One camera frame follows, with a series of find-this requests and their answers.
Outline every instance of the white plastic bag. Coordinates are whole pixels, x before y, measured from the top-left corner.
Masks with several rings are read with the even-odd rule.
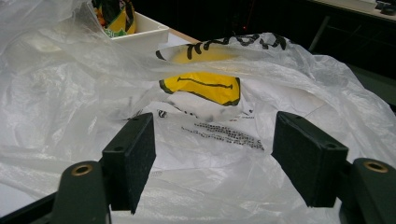
[[[61,2],[0,2],[9,22],[0,39],[1,184],[44,197],[66,167],[99,160],[125,120],[146,112],[157,159],[136,214],[112,212],[114,223],[339,223],[339,202],[307,208],[270,155],[279,110],[349,147],[349,161],[395,165],[389,106],[331,57],[273,34],[141,55],[106,36],[88,1]],[[59,11],[41,10],[49,7]],[[11,8],[26,15],[14,24],[3,13]],[[175,76],[205,76],[224,90],[170,94]],[[231,85],[239,91],[227,93]]]

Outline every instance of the plastic bag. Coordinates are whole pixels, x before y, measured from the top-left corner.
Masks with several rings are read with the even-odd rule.
[[[136,214],[112,212],[114,223],[339,223],[339,202],[306,207],[271,157],[278,110],[349,147],[349,161],[395,166],[396,118],[343,63],[274,34],[137,54],[106,36],[86,2],[0,2],[1,184],[42,198],[146,112],[157,159]],[[13,26],[11,8],[25,25]],[[199,92],[211,84],[202,76],[221,91]]]

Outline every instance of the clear plastic sheet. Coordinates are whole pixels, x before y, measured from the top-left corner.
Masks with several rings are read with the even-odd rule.
[[[339,223],[340,202],[306,207],[271,157],[279,110],[349,147],[349,161],[395,166],[394,114],[332,57],[274,34],[137,54],[106,36],[87,2],[0,1],[1,184],[42,198],[145,112],[155,115],[157,159],[136,214],[112,212],[114,223]],[[229,57],[174,62],[209,52]],[[159,85],[200,71],[239,77],[238,104]]]

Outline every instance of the dark background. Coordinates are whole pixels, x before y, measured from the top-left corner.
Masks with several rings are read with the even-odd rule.
[[[328,17],[312,53],[331,55],[342,63],[396,81],[396,21],[307,0],[134,0],[134,8],[201,41],[270,32],[306,49],[310,49]],[[389,95],[396,97],[396,92]]]

